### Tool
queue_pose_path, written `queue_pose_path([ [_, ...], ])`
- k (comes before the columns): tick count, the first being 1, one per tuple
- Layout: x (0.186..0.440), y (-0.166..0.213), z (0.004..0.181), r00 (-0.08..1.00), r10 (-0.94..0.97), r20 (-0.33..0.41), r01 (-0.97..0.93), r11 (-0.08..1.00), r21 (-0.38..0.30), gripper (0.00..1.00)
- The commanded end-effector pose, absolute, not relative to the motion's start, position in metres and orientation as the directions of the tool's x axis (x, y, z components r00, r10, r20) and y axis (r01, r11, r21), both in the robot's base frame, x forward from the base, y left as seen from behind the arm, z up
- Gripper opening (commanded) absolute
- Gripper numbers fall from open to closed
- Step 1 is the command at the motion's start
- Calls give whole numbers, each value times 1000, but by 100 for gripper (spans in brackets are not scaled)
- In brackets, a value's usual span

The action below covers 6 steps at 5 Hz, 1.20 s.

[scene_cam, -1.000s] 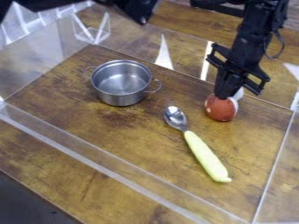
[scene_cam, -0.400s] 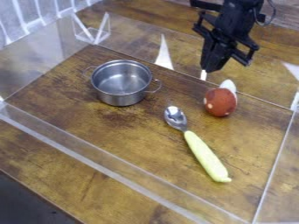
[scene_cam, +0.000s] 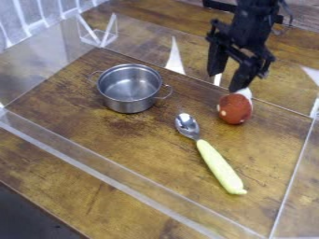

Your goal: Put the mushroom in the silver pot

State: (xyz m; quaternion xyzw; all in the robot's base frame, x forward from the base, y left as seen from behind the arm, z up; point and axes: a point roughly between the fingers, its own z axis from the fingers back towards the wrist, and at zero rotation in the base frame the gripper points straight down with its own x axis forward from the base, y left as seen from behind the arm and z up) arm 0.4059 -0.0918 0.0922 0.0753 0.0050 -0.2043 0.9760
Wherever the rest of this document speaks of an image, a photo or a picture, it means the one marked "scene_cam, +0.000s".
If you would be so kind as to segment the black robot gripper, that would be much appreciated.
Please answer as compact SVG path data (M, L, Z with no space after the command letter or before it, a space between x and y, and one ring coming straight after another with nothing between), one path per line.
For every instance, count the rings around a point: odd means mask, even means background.
M229 24L212 19L206 72L224 72L228 58L238 62L229 84L229 92L246 88L254 77L264 77L274 58L265 47L276 15L276 0L236 0Z

